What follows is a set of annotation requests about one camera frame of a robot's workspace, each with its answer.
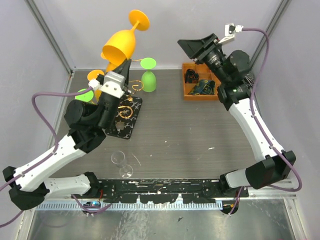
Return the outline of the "orange goblet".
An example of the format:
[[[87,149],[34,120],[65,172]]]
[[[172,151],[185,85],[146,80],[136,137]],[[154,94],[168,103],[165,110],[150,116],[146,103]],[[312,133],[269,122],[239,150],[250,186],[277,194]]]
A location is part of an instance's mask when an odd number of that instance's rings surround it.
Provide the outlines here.
[[[105,73],[100,70],[100,69],[95,69],[95,70],[92,70],[90,71],[88,74],[87,74],[87,80],[89,82],[91,81],[95,81],[95,82],[101,82],[104,80],[104,76],[105,76]],[[98,89],[98,88],[95,88],[94,89],[94,97],[96,99],[96,101],[98,102],[99,101],[99,98],[101,96],[101,90]]]
[[[132,27],[114,33],[102,47],[100,56],[114,65],[121,65],[129,60],[136,48],[135,31],[146,31],[150,27],[148,16],[138,9],[133,9],[128,14]]]
[[[100,56],[101,56],[102,59],[107,60],[107,58],[105,57],[105,55],[103,54],[103,52],[100,53]],[[117,64],[114,64],[114,63],[108,61],[108,65],[107,65],[107,67],[105,68],[105,73],[110,72],[110,71],[113,71],[113,70],[115,70],[117,67],[118,67]]]

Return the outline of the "green goblet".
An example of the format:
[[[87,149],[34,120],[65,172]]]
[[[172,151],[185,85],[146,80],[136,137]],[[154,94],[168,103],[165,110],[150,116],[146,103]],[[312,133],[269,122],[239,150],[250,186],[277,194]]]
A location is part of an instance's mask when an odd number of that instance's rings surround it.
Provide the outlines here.
[[[157,62],[152,57],[145,57],[140,62],[140,66],[145,70],[141,76],[141,82],[143,83],[143,90],[147,93],[155,91],[157,87],[157,78],[152,72],[156,65]]]
[[[78,101],[82,101],[82,102],[85,102],[85,103],[91,103],[91,104],[94,104],[94,92],[92,90],[84,93],[84,94],[80,94],[80,95],[77,95],[74,97],[75,100],[78,100]]]

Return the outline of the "gold wine glass rack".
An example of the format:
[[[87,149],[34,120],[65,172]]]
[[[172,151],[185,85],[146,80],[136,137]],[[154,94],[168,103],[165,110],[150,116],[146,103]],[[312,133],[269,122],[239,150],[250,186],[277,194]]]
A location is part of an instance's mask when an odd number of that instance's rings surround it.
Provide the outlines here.
[[[133,93],[141,91],[144,87],[141,80],[132,80],[128,81],[128,83],[133,83],[131,86]],[[141,97],[133,96],[132,94],[123,95],[120,99],[114,121],[111,127],[105,130],[105,134],[129,140],[132,137],[142,103],[143,99]]]

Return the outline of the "clear wine glass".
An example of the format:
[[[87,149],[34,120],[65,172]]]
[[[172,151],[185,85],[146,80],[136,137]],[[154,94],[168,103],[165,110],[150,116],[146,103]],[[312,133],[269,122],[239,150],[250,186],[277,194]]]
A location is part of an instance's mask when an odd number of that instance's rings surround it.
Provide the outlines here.
[[[113,152],[110,159],[119,168],[119,174],[122,178],[127,179],[133,175],[133,168],[128,164],[127,158],[122,151]]]

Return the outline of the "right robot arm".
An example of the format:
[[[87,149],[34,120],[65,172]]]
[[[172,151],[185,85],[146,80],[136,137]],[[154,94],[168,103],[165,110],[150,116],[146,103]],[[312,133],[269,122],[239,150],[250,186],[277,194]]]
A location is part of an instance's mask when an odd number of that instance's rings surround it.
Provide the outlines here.
[[[201,39],[179,39],[178,45],[196,64],[205,64],[220,81],[217,96],[244,132],[256,163],[244,169],[224,173],[219,178],[219,191],[231,197],[239,187],[261,189],[286,179],[296,161],[293,151],[286,151],[273,139],[264,124],[251,90],[244,82],[250,72],[250,57],[242,50],[226,56],[215,34]]]

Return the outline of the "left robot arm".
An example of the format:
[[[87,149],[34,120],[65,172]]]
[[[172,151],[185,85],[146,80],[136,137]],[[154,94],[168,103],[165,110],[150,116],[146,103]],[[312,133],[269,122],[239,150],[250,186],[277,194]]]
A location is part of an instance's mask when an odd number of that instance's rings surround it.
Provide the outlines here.
[[[126,59],[114,70],[88,82],[87,91],[101,91],[98,103],[72,100],[64,115],[69,131],[62,139],[56,138],[51,149],[21,167],[8,166],[2,171],[5,185],[10,186],[10,200],[21,211],[33,209],[49,198],[99,195],[100,183],[93,172],[64,178],[51,175],[92,152],[105,140],[105,131],[115,121],[121,98],[131,93],[128,89],[131,63]]]

